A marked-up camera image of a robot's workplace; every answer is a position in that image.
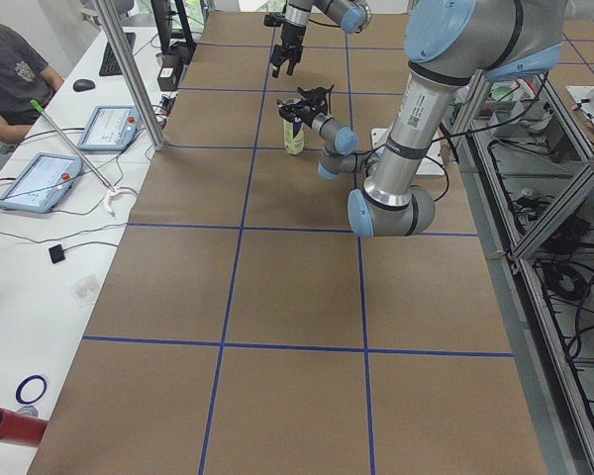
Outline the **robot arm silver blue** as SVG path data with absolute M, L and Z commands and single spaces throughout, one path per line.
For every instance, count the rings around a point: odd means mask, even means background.
M 377 157 L 356 153 L 356 134 L 329 111 L 329 90 L 301 90 L 293 102 L 279 103 L 284 121 L 301 122 L 324 140 L 321 176 L 365 172 L 347 199 L 355 235 L 411 236 L 431 224 L 434 199 L 412 181 L 454 93 L 478 70 L 490 81 L 551 70 L 560 58 L 565 10 L 563 1 L 419 2 L 405 32 L 410 76 Z
M 314 7 L 346 34 L 360 33 L 371 21 L 372 12 L 366 1 L 288 1 L 281 13 L 268 13 L 263 20 L 267 27 L 280 29 L 280 44 L 273 46 L 270 55 L 274 78 L 279 76 L 284 63 L 287 64 L 286 74 L 291 76 L 301 61 L 303 41 Z

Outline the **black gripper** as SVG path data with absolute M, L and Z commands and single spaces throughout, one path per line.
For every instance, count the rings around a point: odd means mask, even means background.
M 295 67 L 301 61 L 303 40 L 306 34 L 304 25 L 294 25 L 286 21 L 281 21 L 278 25 L 281 27 L 281 44 L 273 47 L 270 57 L 273 78 L 279 76 L 281 66 L 286 60 L 288 60 L 286 74 L 293 75 Z
M 303 100 L 290 98 L 277 99 L 279 116 L 288 123 L 303 122 L 314 132 L 319 132 L 330 119 L 329 100 L 333 87 L 316 87 L 312 89 L 297 88 Z

